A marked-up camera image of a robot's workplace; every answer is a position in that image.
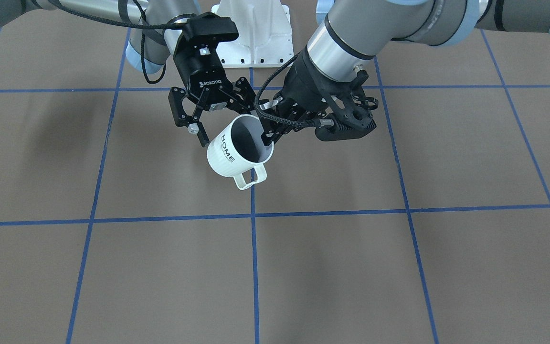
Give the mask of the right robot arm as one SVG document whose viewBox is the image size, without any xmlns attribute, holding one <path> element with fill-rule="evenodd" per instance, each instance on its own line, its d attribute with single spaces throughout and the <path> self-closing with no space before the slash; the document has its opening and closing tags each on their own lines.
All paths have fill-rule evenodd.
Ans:
<svg viewBox="0 0 550 344">
<path fill-rule="evenodd" d="M 34 10 L 60 10 L 94 22 L 130 28 L 127 61 L 149 84 L 157 84 L 172 59 L 182 87 L 169 92 L 175 124 L 197 135 L 206 147 L 210 140 L 201 123 L 205 111 L 230 109 L 248 115 L 255 93 L 246 78 L 227 78 L 216 52 L 220 43 L 238 39 L 231 18 L 200 13 L 194 0 L 0 0 L 0 28 Z"/>
</svg>

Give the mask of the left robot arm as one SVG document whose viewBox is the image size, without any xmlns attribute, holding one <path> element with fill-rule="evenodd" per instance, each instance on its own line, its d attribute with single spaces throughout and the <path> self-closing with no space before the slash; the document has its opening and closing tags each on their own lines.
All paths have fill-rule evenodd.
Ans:
<svg viewBox="0 0 550 344">
<path fill-rule="evenodd" d="M 365 68 L 389 42 L 454 45 L 474 29 L 550 33 L 550 0 L 336 0 L 295 54 L 271 102 L 254 100 L 264 145 L 315 128 L 321 141 L 361 139 L 376 128 L 378 101 Z"/>
</svg>

